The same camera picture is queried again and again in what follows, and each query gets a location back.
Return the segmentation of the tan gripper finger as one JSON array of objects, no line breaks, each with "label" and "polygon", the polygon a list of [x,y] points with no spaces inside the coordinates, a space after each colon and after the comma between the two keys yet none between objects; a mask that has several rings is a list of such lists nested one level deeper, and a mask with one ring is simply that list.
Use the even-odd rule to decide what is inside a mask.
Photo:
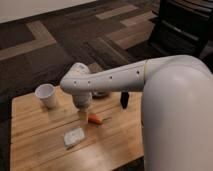
[{"label": "tan gripper finger", "polygon": [[87,122],[88,121],[88,114],[86,112],[79,112],[79,118],[82,121]]}]

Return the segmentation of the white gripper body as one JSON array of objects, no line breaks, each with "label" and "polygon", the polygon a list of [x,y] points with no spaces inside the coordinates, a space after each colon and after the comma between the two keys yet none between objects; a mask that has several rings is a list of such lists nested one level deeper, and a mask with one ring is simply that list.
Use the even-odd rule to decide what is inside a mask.
[{"label": "white gripper body", "polygon": [[79,111],[85,112],[90,106],[92,95],[90,93],[75,94],[72,98],[75,107]]}]

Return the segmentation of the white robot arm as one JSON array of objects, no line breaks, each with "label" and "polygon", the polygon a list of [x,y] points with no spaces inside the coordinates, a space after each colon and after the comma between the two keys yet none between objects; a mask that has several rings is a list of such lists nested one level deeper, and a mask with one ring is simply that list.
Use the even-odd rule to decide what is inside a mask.
[{"label": "white robot arm", "polygon": [[94,74],[76,63],[60,87],[80,96],[140,92],[145,171],[213,171],[213,73],[200,59],[173,55]]}]

